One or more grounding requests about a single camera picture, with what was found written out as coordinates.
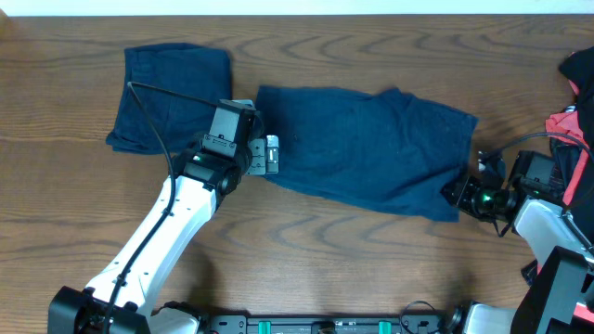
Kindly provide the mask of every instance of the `navy fabric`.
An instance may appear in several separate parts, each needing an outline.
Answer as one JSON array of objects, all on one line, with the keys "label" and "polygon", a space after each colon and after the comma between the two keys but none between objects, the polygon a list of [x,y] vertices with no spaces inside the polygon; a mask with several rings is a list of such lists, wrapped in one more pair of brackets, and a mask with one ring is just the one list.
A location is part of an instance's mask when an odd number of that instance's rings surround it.
[{"label": "navy fabric", "polygon": [[467,169],[475,117],[398,89],[261,87],[256,108],[280,143],[268,180],[373,211],[458,220],[440,190]]},{"label": "navy fabric", "polygon": [[[115,151],[161,154],[159,142],[127,89],[129,81],[217,102],[231,98],[230,60],[225,50],[189,44],[128,48],[118,117],[106,142]],[[214,109],[199,102],[136,87],[143,105],[172,152],[181,151],[197,132],[208,131]]]}]

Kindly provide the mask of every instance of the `wood grain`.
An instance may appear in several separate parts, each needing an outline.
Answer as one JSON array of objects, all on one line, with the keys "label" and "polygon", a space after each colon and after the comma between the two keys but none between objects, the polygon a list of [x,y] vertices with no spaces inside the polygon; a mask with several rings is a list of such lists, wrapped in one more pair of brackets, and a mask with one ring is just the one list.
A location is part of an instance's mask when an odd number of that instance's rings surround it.
[{"label": "wood grain", "polygon": [[[475,149],[541,130],[571,102],[557,65],[594,44],[590,16],[13,18],[0,39],[0,332],[44,332],[149,211],[162,157],[104,139],[123,49],[188,42],[233,57],[234,96],[260,84],[398,86],[480,118]],[[524,148],[545,151],[546,141]],[[506,156],[511,162],[515,153]],[[533,259],[516,236],[368,212],[246,178],[192,240],[160,297],[253,314],[397,313],[473,298],[517,306]]]}]

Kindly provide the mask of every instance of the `black cable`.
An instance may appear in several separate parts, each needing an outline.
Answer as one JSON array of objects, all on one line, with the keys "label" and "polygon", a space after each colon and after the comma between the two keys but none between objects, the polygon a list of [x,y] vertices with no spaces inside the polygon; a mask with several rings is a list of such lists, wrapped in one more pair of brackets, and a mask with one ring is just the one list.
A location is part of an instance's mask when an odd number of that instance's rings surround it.
[{"label": "black cable", "polygon": [[[572,135],[562,134],[562,133],[534,133],[534,134],[530,134],[530,135],[523,135],[520,138],[512,140],[511,142],[509,142],[502,148],[498,148],[491,152],[486,153],[484,156],[481,157],[481,159],[487,161],[489,158],[496,156],[497,154],[500,154],[506,148],[510,148],[512,146],[522,143],[523,141],[525,141],[527,139],[538,137],[538,136],[563,137],[563,138],[569,139],[569,140],[573,141],[574,143],[576,143],[580,148],[585,150],[586,153],[589,155],[590,159],[592,160],[592,162],[594,163],[594,153],[592,153],[592,151],[589,149],[589,147],[586,144],[582,143],[579,139],[577,139],[576,137],[574,137]],[[589,190],[582,197],[580,197],[579,199],[573,199],[569,205],[565,206],[563,208],[563,213],[571,210],[572,208],[575,208],[579,205],[584,204],[586,202],[586,200],[588,200],[593,194],[594,194],[594,183],[592,183]]]},{"label": "black cable", "polygon": [[123,283],[125,283],[126,276],[130,272],[130,269],[132,268],[132,265],[134,264],[138,255],[140,255],[142,250],[149,243],[150,239],[155,235],[155,233],[157,232],[159,227],[161,227],[161,225],[163,224],[163,222],[165,221],[167,216],[169,216],[171,209],[174,207],[174,202],[175,202],[175,177],[174,177],[174,165],[171,160],[171,153],[169,152],[169,149],[163,142],[161,134],[159,134],[159,131],[155,127],[155,124],[153,123],[152,119],[150,118],[149,113],[145,110],[144,106],[142,105],[140,98],[138,97],[138,95],[136,94],[136,91],[134,90],[134,86],[148,88],[148,89],[154,89],[156,91],[159,91],[159,92],[162,92],[165,94],[169,94],[172,96],[184,97],[184,98],[187,98],[190,100],[198,101],[200,103],[203,103],[203,104],[206,104],[209,106],[216,107],[215,103],[210,102],[208,100],[204,100],[204,99],[193,97],[193,96],[185,96],[182,94],[177,94],[175,92],[171,92],[166,89],[161,89],[158,87],[153,87],[153,86],[150,86],[150,85],[144,84],[144,83],[128,82],[127,86],[128,86],[128,89],[130,90],[130,92],[132,93],[132,97],[134,98],[135,103],[138,105],[138,107],[144,114],[145,118],[147,119],[147,123],[148,123],[148,126],[150,127],[150,130],[152,130],[152,132],[157,137],[157,140],[159,140],[159,144],[161,145],[163,153],[165,154],[165,159],[167,160],[167,168],[169,170],[169,179],[171,180],[171,194],[169,196],[169,201],[167,202],[167,206],[165,207],[165,210],[163,210],[161,218],[159,218],[157,223],[150,229],[147,236],[142,240],[140,245],[138,245],[138,248],[136,248],[136,250],[130,257],[130,259],[126,263],[126,265],[123,267],[122,272],[118,275],[118,278],[115,282],[115,287],[113,287],[113,291],[111,292],[110,301],[108,303],[107,310],[105,312],[105,319],[103,320],[103,333],[104,334],[107,334],[110,331],[109,327],[110,327],[111,313],[113,312],[113,307],[115,306],[116,300],[118,298],[118,293],[120,292],[120,289],[122,288]]},{"label": "black cable", "polygon": [[138,86],[138,87],[142,87],[142,88],[148,88],[148,89],[156,90],[158,92],[161,92],[161,93],[164,93],[164,94],[167,94],[167,95],[170,95],[170,96],[183,97],[183,98],[186,98],[188,100],[200,102],[202,104],[205,104],[205,105],[208,105],[208,106],[211,106],[211,107],[215,107],[216,108],[216,103],[211,102],[211,101],[209,101],[207,99],[204,99],[204,98],[199,98],[199,97],[187,96],[187,95],[184,95],[184,94],[179,94],[179,93],[172,92],[172,91],[167,90],[167,89],[155,87],[155,86],[152,86],[152,85],[146,84],[146,83],[128,82],[128,88],[131,89],[132,94],[135,96],[135,101],[138,104],[138,106],[140,106],[140,102],[138,100],[138,96],[134,92],[134,89],[132,89],[132,86]]},{"label": "black cable", "polygon": [[[433,312],[437,315],[437,311],[435,310],[435,308],[431,304],[429,304],[428,302],[426,302],[426,301],[414,301],[414,302],[410,303],[409,305],[407,305],[407,307],[405,307],[404,310],[402,310],[402,312],[400,313],[400,332],[401,333],[404,333],[404,330],[405,330],[408,334],[415,334],[415,333],[411,332],[410,329],[408,329],[408,324],[403,325],[403,323],[405,322],[403,319],[405,317],[405,313],[408,311],[408,309],[411,306],[419,305],[419,304],[423,304],[423,305],[427,305],[427,306],[431,307],[431,309],[433,310]],[[441,324],[439,324],[439,326],[437,327],[436,330],[434,330],[433,332],[429,332],[428,334],[435,334],[435,333],[439,332],[439,330],[440,330],[439,327],[440,326],[441,326]]]}]

